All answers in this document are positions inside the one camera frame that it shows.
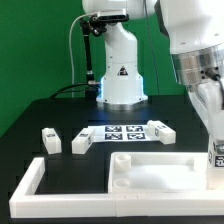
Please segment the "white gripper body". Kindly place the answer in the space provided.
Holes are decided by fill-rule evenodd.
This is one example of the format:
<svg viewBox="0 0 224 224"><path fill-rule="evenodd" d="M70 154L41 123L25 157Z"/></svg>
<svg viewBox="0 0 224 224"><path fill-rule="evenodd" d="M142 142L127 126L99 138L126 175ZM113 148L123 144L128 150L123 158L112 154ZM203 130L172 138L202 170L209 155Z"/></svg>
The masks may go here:
<svg viewBox="0 0 224 224"><path fill-rule="evenodd" d="M224 144L224 108L220 85L209 80L199 84L196 91L189 92L188 96L209 137L216 145Z"/></svg>

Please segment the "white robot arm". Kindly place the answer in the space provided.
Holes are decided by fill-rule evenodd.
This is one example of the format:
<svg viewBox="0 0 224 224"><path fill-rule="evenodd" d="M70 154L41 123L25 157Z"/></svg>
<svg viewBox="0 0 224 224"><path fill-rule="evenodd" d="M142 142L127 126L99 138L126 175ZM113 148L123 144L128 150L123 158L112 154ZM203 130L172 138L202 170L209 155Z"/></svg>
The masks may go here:
<svg viewBox="0 0 224 224"><path fill-rule="evenodd" d="M122 23L155 14L170 41L177 82L187 87L210 142L224 144L224 0L82 0L82 6L93 31L105 38L99 104L130 106L146 99L137 40Z"/></svg>

